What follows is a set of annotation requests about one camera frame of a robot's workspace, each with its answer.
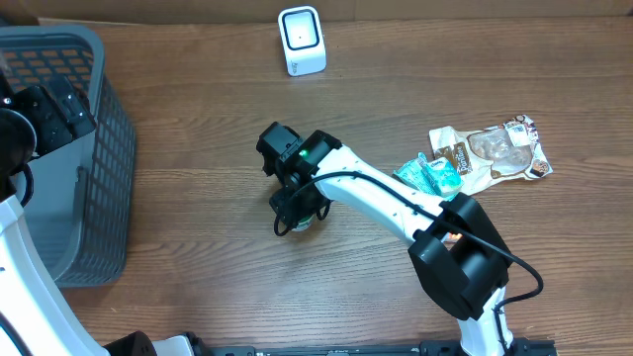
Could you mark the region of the green lid jar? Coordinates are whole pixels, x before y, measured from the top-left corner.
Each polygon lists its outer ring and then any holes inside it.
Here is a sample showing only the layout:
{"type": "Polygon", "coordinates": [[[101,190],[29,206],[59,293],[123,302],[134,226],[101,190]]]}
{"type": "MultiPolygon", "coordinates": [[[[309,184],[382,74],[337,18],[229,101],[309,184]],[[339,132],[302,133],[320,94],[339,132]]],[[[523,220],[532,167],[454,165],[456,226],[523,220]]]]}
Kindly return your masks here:
{"type": "Polygon", "coordinates": [[[308,229],[314,222],[315,216],[311,215],[305,218],[302,218],[298,221],[297,225],[293,228],[294,232],[300,232],[308,229]]]}

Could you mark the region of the teal wipes packet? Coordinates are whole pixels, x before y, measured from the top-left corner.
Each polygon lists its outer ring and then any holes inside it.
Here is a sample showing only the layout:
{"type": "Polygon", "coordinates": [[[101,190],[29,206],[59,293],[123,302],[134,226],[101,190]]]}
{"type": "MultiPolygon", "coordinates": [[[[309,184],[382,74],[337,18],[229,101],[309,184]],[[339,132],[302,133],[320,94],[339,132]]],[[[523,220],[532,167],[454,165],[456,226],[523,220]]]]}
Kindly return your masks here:
{"type": "Polygon", "coordinates": [[[418,191],[435,196],[441,195],[439,174],[422,152],[417,155],[417,158],[395,170],[393,175],[407,186],[418,191]]]}

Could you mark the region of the orange Kleenex tissue pack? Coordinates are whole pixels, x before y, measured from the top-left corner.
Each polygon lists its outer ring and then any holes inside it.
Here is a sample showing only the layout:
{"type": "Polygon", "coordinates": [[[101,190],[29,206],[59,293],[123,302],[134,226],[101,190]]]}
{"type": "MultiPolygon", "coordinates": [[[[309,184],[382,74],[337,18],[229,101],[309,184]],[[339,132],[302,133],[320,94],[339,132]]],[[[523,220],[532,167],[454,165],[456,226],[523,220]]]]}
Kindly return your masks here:
{"type": "Polygon", "coordinates": [[[448,232],[444,239],[443,242],[444,243],[456,243],[457,241],[459,241],[461,238],[463,237],[462,233],[453,233],[453,232],[448,232]]]}

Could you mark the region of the beige snack pouch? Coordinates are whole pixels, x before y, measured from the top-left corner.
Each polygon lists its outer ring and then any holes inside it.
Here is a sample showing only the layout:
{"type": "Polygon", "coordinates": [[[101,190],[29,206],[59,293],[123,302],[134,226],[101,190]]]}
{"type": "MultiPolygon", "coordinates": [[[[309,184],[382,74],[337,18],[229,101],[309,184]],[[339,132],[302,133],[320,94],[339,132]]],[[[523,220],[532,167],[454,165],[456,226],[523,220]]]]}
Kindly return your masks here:
{"type": "Polygon", "coordinates": [[[553,172],[532,119],[518,115],[482,130],[451,126],[429,132],[433,156],[446,158],[462,178],[460,191],[480,193],[503,181],[537,180],[553,172]]]}

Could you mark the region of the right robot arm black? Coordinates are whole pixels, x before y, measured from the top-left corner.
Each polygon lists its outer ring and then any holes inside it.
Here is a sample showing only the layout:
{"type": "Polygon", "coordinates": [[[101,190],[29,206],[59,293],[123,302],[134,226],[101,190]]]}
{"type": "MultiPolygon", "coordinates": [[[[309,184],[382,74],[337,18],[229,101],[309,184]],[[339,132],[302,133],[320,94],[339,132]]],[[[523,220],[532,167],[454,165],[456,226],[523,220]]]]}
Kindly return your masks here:
{"type": "Polygon", "coordinates": [[[502,314],[509,250],[480,204],[415,190],[359,158],[332,135],[308,138],[279,123],[256,144],[266,175],[281,187],[269,200],[283,236],[324,220],[334,202],[380,224],[407,247],[425,293],[458,321],[466,355],[507,355],[513,335],[502,314]]]}

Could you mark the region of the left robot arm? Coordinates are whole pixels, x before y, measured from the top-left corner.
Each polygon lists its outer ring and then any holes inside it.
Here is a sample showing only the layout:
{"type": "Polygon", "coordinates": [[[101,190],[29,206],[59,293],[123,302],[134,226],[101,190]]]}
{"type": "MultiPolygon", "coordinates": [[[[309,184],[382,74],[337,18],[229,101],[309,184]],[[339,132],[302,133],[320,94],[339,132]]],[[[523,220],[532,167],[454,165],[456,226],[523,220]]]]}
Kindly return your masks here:
{"type": "Polygon", "coordinates": [[[24,207],[30,161],[92,133],[89,101],[66,77],[19,92],[1,82],[1,352],[4,355],[211,354],[192,332],[152,341],[135,331],[100,345],[79,322],[38,255],[24,207]]]}

